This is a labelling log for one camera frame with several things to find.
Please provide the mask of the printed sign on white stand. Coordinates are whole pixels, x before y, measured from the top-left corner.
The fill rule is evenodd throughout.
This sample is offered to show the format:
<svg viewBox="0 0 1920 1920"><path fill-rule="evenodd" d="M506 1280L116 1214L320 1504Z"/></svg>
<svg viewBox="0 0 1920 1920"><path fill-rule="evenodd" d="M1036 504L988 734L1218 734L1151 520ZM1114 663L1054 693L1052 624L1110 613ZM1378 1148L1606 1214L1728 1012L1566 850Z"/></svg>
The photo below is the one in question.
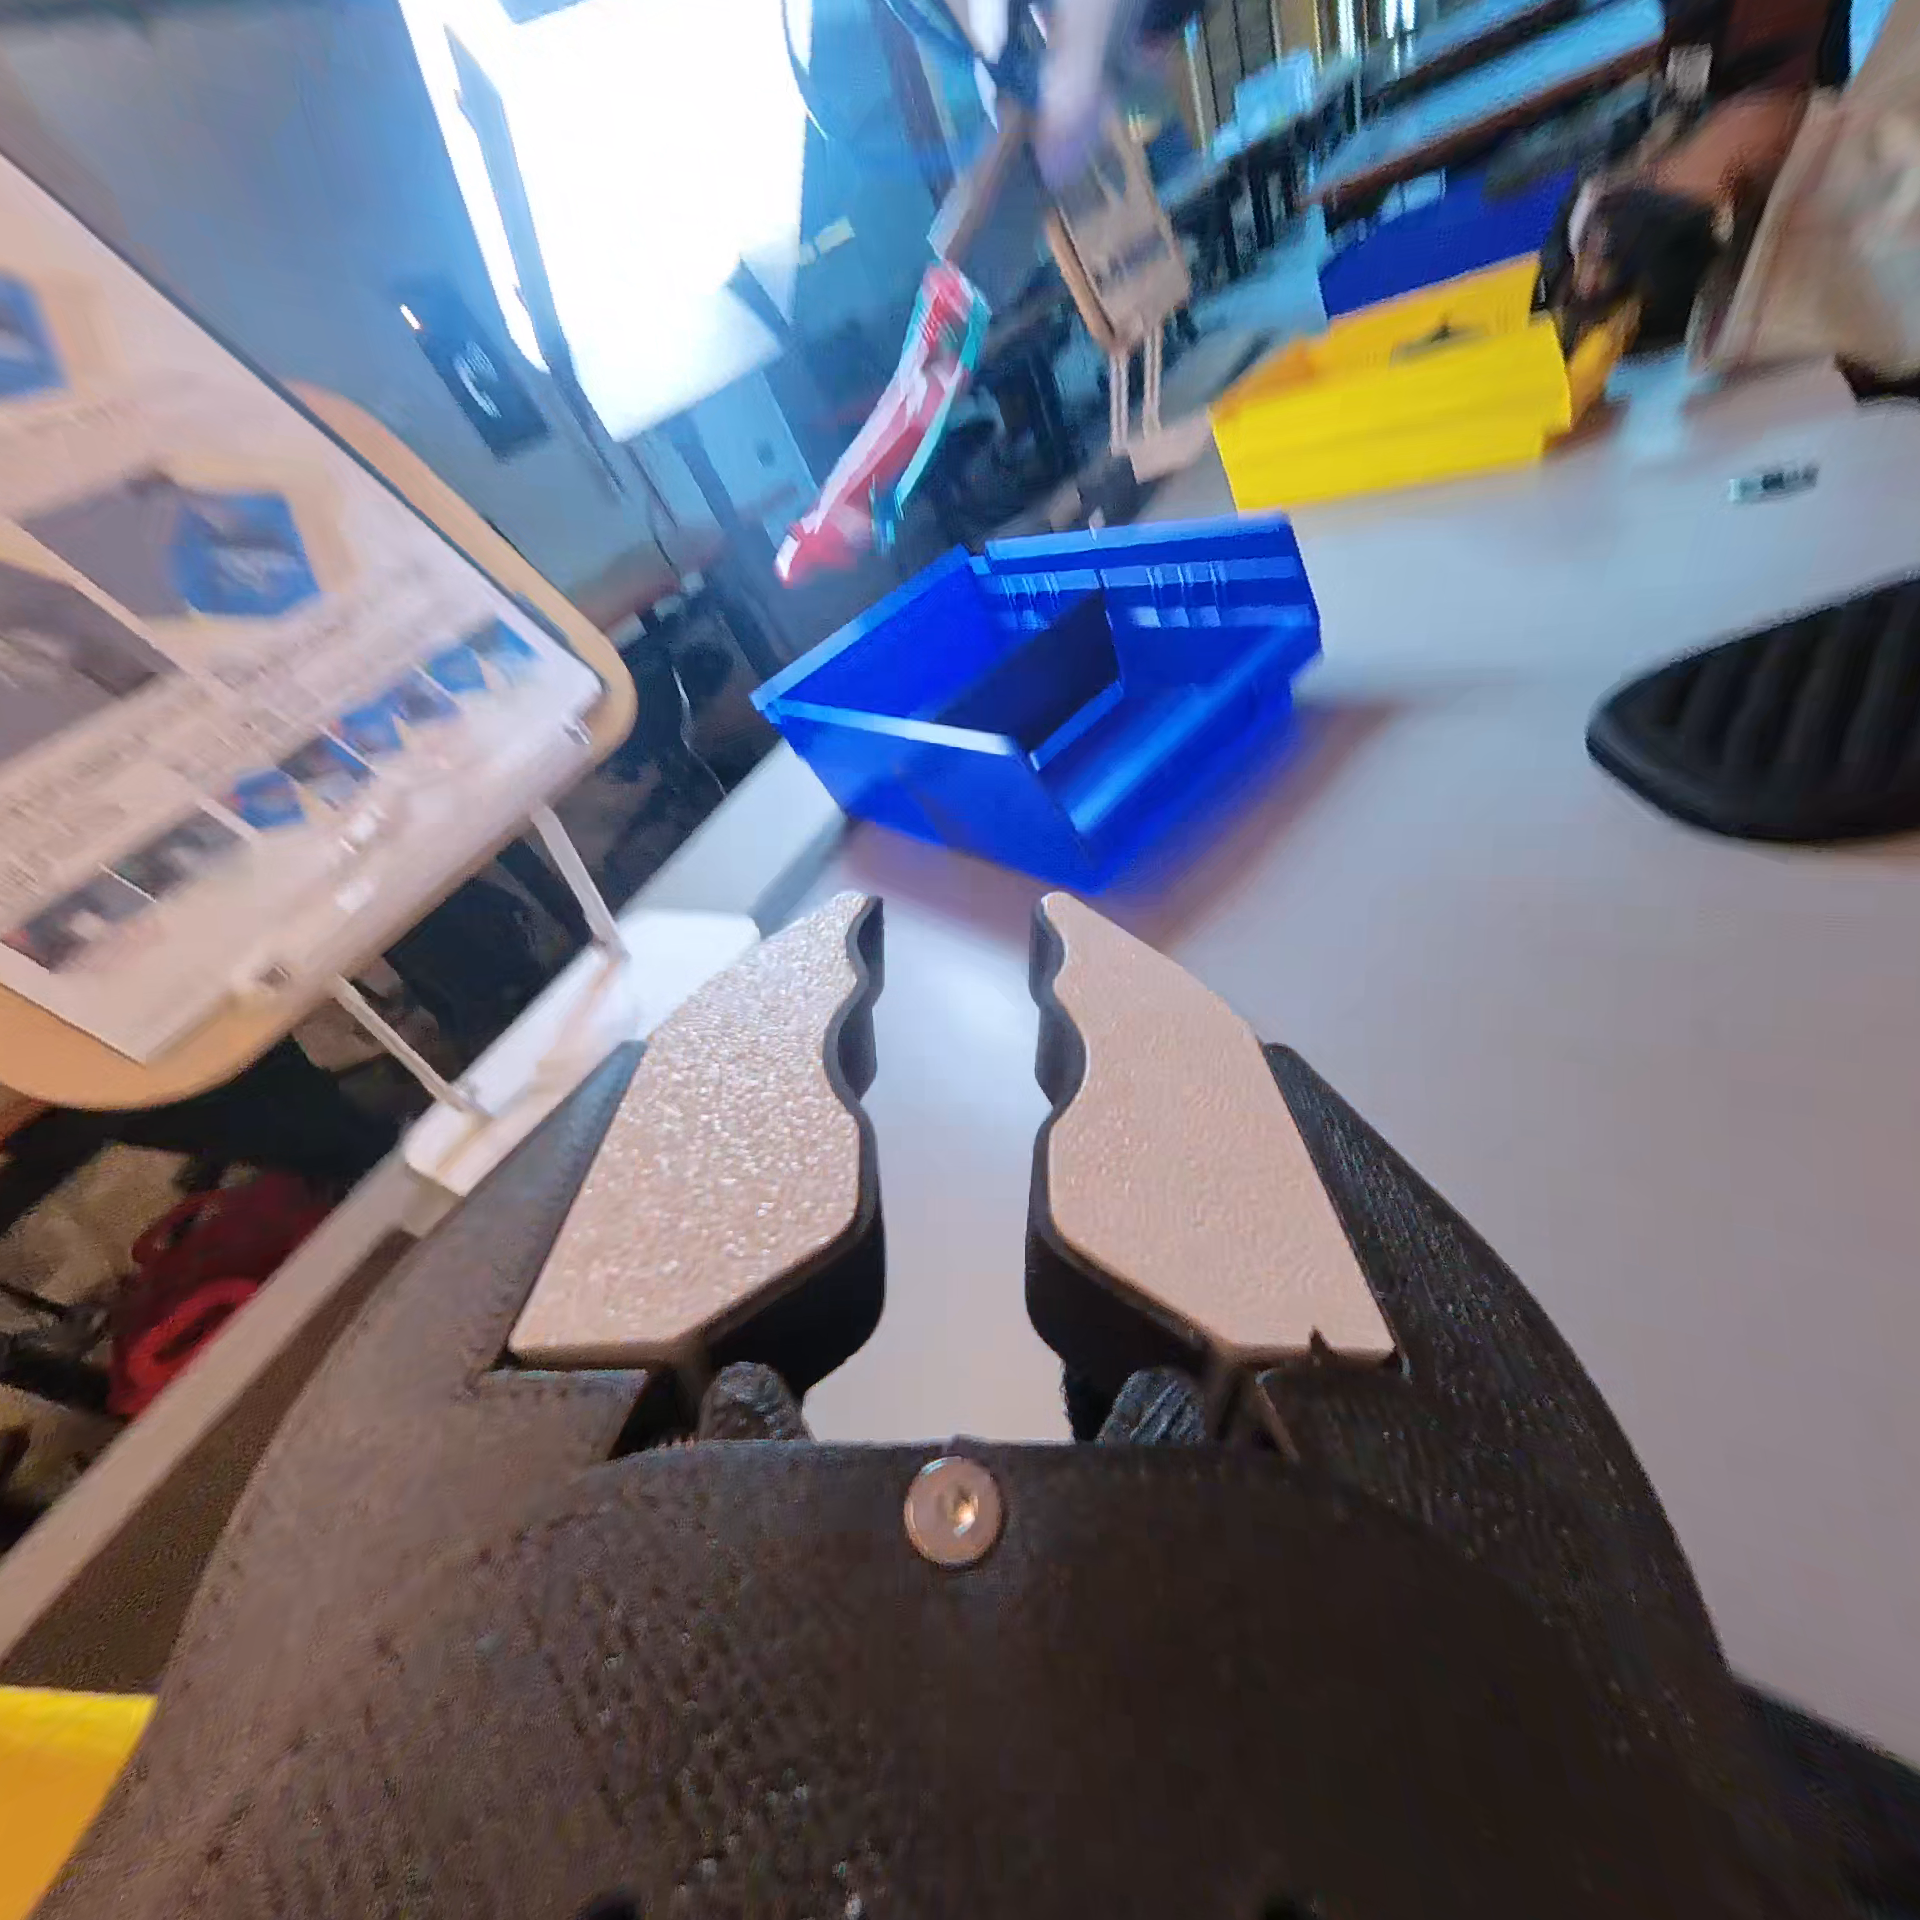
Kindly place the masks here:
<svg viewBox="0 0 1920 1920"><path fill-rule="evenodd" d="M4 989L147 1063L531 812L589 941L478 1066L432 1071L355 979L323 1002L429 1095L402 1164L464 1197L758 931L608 912L541 800L599 678L282 386L4 157L4 674L70 645L4 715Z"/></svg>

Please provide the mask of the wooden easel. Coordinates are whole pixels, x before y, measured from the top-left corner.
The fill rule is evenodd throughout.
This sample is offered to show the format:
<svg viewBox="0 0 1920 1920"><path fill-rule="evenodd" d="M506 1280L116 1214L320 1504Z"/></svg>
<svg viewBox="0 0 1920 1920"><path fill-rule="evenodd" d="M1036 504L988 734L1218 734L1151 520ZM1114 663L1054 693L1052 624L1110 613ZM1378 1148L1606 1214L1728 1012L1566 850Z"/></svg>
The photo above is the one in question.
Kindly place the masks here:
<svg viewBox="0 0 1920 1920"><path fill-rule="evenodd" d="M1190 275L1140 136L1114 112L1068 183L1052 189L1046 243L1093 346L1109 363L1110 455L1162 436L1168 322Z"/></svg>

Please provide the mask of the black ribbed pad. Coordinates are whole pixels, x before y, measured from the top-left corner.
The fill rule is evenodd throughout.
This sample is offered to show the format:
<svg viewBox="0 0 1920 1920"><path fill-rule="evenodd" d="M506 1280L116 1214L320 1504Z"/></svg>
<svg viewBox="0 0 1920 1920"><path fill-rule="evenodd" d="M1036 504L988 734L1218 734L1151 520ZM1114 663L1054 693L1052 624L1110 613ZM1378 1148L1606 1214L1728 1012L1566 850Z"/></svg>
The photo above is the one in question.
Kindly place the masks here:
<svg viewBox="0 0 1920 1920"><path fill-rule="evenodd" d="M1789 614L1621 684L1591 760L1662 815L1742 843L1917 831L1917 579Z"/></svg>

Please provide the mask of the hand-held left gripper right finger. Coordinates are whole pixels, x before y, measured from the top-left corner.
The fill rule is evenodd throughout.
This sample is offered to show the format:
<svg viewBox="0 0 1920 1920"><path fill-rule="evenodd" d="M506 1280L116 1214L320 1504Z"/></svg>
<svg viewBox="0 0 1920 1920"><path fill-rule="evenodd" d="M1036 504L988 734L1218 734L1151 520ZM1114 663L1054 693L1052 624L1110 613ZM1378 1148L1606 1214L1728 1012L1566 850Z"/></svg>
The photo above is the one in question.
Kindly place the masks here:
<svg viewBox="0 0 1920 1920"><path fill-rule="evenodd" d="M1046 1098L1026 1311L1070 1376L1384 1366L1398 1343L1255 1028L1066 892L1031 934Z"/></svg>

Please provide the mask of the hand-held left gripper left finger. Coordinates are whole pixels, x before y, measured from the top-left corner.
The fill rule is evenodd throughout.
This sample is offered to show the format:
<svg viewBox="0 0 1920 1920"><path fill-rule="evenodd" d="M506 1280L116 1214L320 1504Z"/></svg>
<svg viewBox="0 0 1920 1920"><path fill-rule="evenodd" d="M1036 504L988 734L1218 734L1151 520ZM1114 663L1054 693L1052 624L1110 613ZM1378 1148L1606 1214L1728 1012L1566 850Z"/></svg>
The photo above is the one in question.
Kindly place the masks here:
<svg viewBox="0 0 1920 1920"><path fill-rule="evenodd" d="M736 1363L802 1399L884 1303L883 906L845 892L706 981L643 1044L509 1335L541 1371Z"/></svg>

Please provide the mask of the dark blue plastic bin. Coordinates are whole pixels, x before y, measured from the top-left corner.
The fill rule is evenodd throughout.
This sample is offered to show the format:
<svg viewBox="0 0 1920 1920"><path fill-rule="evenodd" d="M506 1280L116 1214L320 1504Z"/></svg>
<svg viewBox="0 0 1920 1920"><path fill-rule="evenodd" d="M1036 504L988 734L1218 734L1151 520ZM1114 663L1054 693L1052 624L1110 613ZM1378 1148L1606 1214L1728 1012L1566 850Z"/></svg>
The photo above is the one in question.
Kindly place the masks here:
<svg viewBox="0 0 1920 1920"><path fill-rule="evenodd" d="M1567 167L1509 186L1492 186L1490 179L1488 171L1451 176L1437 198L1381 219L1334 252L1318 271L1327 322L1437 280L1540 254L1576 189L1576 171Z"/></svg>

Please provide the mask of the yellow plastic bin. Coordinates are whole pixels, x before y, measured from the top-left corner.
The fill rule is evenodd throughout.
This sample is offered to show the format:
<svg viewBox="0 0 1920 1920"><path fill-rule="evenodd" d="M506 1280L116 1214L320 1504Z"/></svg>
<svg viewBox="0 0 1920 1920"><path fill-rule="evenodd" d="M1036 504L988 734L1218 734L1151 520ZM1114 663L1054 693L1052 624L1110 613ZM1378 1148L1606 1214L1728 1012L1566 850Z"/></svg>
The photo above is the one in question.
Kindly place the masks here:
<svg viewBox="0 0 1920 1920"><path fill-rule="evenodd" d="M27 1918L75 1853L156 1709L150 1694L2 1686L2 1915Z"/></svg>
<svg viewBox="0 0 1920 1920"><path fill-rule="evenodd" d="M1640 330L1623 300L1572 334L1516 256L1367 303L1270 352L1210 406L1242 515L1427 490L1536 464L1574 431Z"/></svg>

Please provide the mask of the red white teal packet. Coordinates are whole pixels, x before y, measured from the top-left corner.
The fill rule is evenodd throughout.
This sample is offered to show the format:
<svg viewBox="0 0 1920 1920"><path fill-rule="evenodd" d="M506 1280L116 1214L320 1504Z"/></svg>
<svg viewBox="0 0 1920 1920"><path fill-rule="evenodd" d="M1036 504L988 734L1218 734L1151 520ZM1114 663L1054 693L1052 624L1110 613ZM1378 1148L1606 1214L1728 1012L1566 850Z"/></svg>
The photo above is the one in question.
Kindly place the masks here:
<svg viewBox="0 0 1920 1920"><path fill-rule="evenodd" d="M935 261L920 278L896 370L816 502L780 541L774 579L782 587L896 544L907 501L974 384L989 322L989 302L974 280L954 262Z"/></svg>

